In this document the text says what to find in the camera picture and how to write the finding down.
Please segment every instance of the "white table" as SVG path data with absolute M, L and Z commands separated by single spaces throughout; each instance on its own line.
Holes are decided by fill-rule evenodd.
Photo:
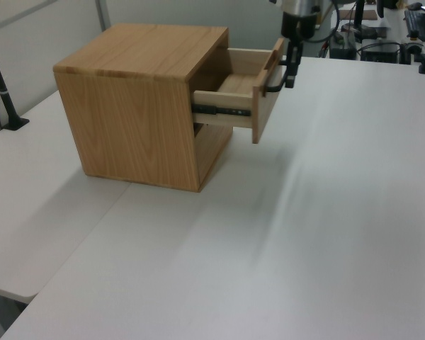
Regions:
M 81 170 L 58 93 L 0 132 L 0 295 L 29 303 L 129 186 Z
M 132 184 L 3 340 L 425 339 L 425 76 L 305 58 L 250 140 Z

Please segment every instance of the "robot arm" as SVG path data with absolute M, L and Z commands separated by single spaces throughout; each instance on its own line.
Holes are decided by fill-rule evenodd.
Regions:
M 304 42 L 313 43 L 309 39 L 315 35 L 315 26 L 317 24 L 318 14 L 321 12 L 322 0 L 269 0 L 269 2 L 279 6 L 283 11 L 282 36 L 287 38 L 288 49 L 286 60 L 281 61 L 281 65 L 286 66 L 282 82 L 278 86 L 267 87 L 267 92 L 279 92 L 283 85 L 287 88 L 293 88 L 295 77 L 298 73 L 298 67 L 302 57 L 302 47 Z M 338 5 L 347 4 L 353 1 L 349 0 L 331 0 L 337 15 Z

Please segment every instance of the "wooden cabinet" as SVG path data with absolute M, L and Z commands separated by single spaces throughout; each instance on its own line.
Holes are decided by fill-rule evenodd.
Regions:
M 227 28 L 119 24 L 56 64 L 85 173 L 199 191 L 233 126 L 257 143 L 283 41 L 273 51 L 228 41 Z

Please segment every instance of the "gray wall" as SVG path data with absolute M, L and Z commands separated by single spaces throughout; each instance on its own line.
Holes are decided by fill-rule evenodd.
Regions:
M 101 0 L 111 24 L 161 23 L 227 26 L 230 45 L 271 49 L 280 37 L 282 11 L 268 0 Z M 323 0 L 324 11 L 330 0 Z M 330 14 L 317 32 L 327 35 Z M 321 44 L 306 44 L 304 56 L 316 56 Z
M 52 94 L 52 66 L 100 32 L 93 0 L 58 0 L 0 28 L 0 68 L 18 114 Z

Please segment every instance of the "open drawer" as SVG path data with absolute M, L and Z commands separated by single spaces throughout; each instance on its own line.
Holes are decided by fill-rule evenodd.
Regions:
M 278 93 L 266 93 L 280 83 L 283 39 L 272 51 L 218 47 L 189 82 L 193 122 L 252 129 L 258 143 Z

